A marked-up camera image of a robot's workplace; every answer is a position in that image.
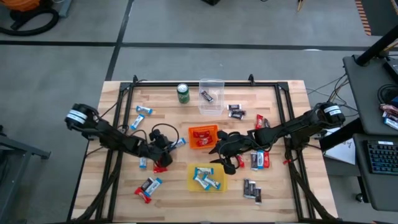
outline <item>computer keyboard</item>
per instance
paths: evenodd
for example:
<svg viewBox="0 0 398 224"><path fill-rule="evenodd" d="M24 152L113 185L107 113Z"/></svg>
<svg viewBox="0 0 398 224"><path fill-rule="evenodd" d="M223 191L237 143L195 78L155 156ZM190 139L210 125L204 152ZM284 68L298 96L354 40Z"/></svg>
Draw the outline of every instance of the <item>computer keyboard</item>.
<svg viewBox="0 0 398 224"><path fill-rule="evenodd" d="M398 175L398 145L385 141L366 141L370 172Z"/></svg>

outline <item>green soda can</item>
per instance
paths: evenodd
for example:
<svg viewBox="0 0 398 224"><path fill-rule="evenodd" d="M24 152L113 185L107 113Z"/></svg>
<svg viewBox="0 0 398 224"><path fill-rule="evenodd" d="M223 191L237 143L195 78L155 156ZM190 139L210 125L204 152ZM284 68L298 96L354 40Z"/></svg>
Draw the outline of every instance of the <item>green soda can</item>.
<svg viewBox="0 0 398 224"><path fill-rule="evenodd" d="M189 102L189 88L185 83L181 83L177 87L177 95L180 103L188 103Z"/></svg>

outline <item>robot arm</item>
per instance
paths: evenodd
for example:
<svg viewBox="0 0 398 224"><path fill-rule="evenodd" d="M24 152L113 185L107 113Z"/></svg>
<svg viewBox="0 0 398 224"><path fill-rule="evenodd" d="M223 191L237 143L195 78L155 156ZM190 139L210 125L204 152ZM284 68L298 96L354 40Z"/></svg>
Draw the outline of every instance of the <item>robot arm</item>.
<svg viewBox="0 0 398 224"><path fill-rule="evenodd" d="M319 103L314 109L298 118L280 124L274 128L261 128L248 131L248 135L239 132L218 132L221 139L209 154L218 153L220 158L211 161L222 163L226 174L235 174L236 169L231 158L238 154L254 150L270 151L272 145L281 137L290 135L289 148L298 149L309 142L310 136L325 128L340 127L345 121L343 113L334 103Z"/></svg>
<svg viewBox="0 0 398 224"><path fill-rule="evenodd" d="M68 129L81 132L81 135L87 139L91 136L99 137L101 145L108 149L121 150L137 157L146 157L163 167L172 162L168 149L171 142L160 134L158 129L150 133L151 140L155 139L155 142L148 144L145 139L121 133L102 119L96 109L83 104L74 104L65 122Z"/></svg>

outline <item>wooden table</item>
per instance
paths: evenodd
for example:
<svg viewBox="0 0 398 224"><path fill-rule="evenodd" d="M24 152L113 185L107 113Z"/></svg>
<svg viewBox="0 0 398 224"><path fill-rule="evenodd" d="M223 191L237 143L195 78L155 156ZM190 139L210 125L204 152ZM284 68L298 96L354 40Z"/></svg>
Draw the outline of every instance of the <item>wooden table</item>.
<svg viewBox="0 0 398 224"><path fill-rule="evenodd" d="M99 101L98 111L104 113L117 100L120 82L105 82ZM310 110L307 92L303 81L289 81L290 95L296 116ZM188 127L217 124L224 131L246 133L254 129L257 114L263 115L271 127L280 124L275 90L270 87L226 87L225 104L241 103L248 115L243 120L228 117L224 110L221 116L204 116L199 113L198 88L190 88L191 100L182 105L178 102L176 88L143 87L134 88L129 124L137 117L137 105L153 108L154 112L146 116L139 125L148 133L157 123L168 123L175 126L180 137L188 139ZM114 110L104 119L112 123ZM169 127L159 129L171 141L175 131ZM99 143L90 143L88 152L99 147ZM225 193L189 192L187 190L187 165L196 162L210 162L218 158L217 154L208 155L211 149L193 150L188 144L171 152L174 159L168 166L168 172L154 174L153 162L148 162L147 170L140 170L139 158L125 155L119 181L118 197L114 213L114 222L294 222L297 221L293 200L292 184L287 166L283 165L285 147L283 140L276 142L270 152L271 167L260 171L249 168L250 155L244 155L247 164L238 169L235 175L228 176L228 190ZM105 149L93 153L85 160L81 181L73 209L72 218L81 215L98 193L103 176ZM335 203L330 189L322 152L319 149L307 148L303 151L310 188L321 204L337 217ZM163 184L152 195L150 204L134 195L134 191L148 177L159 177ZM243 179L250 178L262 188L262 205L243 197ZM308 217L305 199L300 198L304 214Z"/></svg>

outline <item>concrete floor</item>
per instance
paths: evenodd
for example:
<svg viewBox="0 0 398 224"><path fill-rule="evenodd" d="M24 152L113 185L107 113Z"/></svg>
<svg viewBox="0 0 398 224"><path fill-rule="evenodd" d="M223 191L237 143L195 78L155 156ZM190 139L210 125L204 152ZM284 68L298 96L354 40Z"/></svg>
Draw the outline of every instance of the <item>concrete floor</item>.
<svg viewBox="0 0 398 224"><path fill-rule="evenodd" d="M70 16L42 35L2 40L115 42L128 0L74 1ZM210 7L199 0L135 0L124 42L264 44L362 47L367 36L354 0L222 0ZM48 19L39 16L27 27ZM9 26L0 6L0 26ZM63 119L73 103L96 106L113 47L0 45L0 124L11 138L52 151L48 161L32 159L18 193L13 219L28 223L65 221L86 147ZM305 80L317 88L344 74L342 58L353 51L243 50L122 47L112 80ZM320 91L329 95L333 85ZM342 96L355 106L349 86ZM309 95L312 105L327 96ZM354 111L344 109L346 114ZM398 213L377 212L356 203L355 178L330 176L339 217L396 222Z"/></svg>

